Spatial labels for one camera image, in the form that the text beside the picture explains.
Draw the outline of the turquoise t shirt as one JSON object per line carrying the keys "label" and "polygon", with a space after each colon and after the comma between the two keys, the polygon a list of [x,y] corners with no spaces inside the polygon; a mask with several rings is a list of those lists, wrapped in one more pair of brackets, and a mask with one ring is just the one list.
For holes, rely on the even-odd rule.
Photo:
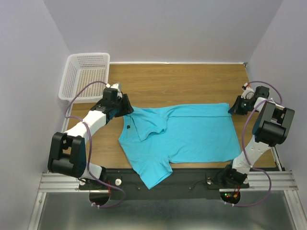
{"label": "turquoise t shirt", "polygon": [[138,108],[123,117],[119,143],[148,189],[173,172],[172,163],[231,161],[241,149],[229,104]]}

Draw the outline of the white perforated plastic basket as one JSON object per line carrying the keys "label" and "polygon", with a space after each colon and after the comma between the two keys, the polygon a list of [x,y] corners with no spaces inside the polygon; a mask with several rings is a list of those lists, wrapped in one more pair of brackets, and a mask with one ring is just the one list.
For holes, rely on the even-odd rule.
{"label": "white perforated plastic basket", "polygon": [[110,55],[79,53],[67,58],[58,97],[70,102],[85,86],[94,81],[108,83]]}

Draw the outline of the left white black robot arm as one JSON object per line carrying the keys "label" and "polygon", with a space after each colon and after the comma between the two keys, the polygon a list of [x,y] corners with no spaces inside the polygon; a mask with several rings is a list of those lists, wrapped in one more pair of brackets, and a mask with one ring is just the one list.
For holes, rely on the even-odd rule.
{"label": "left white black robot arm", "polygon": [[119,83],[106,87],[102,99],[83,119],[73,128],[53,135],[48,170],[77,179],[90,179],[95,188],[103,188],[107,185],[106,169],[90,163],[86,158],[86,143],[92,144],[95,132],[114,117],[125,116],[133,111],[128,95],[122,93]]}

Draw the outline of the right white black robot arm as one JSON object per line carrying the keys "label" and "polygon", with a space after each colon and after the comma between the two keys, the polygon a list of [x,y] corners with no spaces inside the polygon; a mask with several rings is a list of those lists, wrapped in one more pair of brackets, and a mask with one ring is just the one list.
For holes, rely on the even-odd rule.
{"label": "right white black robot arm", "polygon": [[265,86],[258,86],[254,90],[247,82],[242,89],[243,93],[237,97],[228,112],[236,115],[259,112],[259,115],[253,126],[250,142],[221,174],[221,183],[226,187],[248,182],[248,173],[260,156],[270,148],[284,143],[295,115],[293,109],[270,98],[270,89]]}

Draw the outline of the left white knob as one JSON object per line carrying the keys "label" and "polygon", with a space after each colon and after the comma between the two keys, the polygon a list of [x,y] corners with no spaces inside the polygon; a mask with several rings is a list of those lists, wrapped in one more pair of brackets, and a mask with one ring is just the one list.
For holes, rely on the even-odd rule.
{"label": "left white knob", "polygon": [[116,185],[116,186],[120,186],[121,183],[122,183],[122,180],[121,180],[121,179],[118,178],[118,179],[115,180],[115,185]]}

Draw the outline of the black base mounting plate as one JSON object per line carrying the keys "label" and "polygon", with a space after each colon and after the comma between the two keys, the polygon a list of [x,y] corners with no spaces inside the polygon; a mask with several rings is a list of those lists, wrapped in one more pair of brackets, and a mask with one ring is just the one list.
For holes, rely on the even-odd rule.
{"label": "black base mounting plate", "polygon": [[[213,179],[212,185],[206,184],[207,177]],[[105,178],[112,186],[116,179],[122,180],[119,187],[126,193],[125,200],[220,199],[221,189],[232,192],[249,188],[248,184],[239,184],[228,177],[222,168],[173,169],[170,176],[152,189],[148,189],[132,169],[107,169]]]}

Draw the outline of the right metal knob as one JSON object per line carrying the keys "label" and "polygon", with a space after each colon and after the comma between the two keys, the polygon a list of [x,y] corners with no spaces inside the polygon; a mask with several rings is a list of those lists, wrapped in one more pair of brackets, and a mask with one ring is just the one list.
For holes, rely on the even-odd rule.
{"label": "right metal knob", "polygon": [[211,177],[206,178],[206,184],[207,185],[212,185],[214,183],[213,179]]}

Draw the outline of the circuit board with leds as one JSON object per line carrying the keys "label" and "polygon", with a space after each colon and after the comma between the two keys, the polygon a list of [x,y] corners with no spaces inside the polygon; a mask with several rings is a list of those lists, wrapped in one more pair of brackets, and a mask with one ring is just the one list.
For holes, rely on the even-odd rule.
{"label": "circuit board with leds", "polygon": [[220,192],[220,197],[227,203],[237,204],[240,201],[241,193],[238,192]]}

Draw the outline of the aluminium frame rail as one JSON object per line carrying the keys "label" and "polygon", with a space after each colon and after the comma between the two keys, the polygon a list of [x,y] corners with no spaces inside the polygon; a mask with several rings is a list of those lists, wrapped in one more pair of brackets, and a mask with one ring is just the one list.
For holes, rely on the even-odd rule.
{"label": "aluminium frame rail", "polygon": [[[272,191],[297,191],[294,175],[289,171],[267,172],[271,178]],[[248,175],[249,188],[241,188],[240,191],[267,191],[269,189],[268,177],[262,172],[250,172]],[[65,176],[59,173],[44,173],[41,176],[39,192],[86,192],[80,186],[76,178]]]}

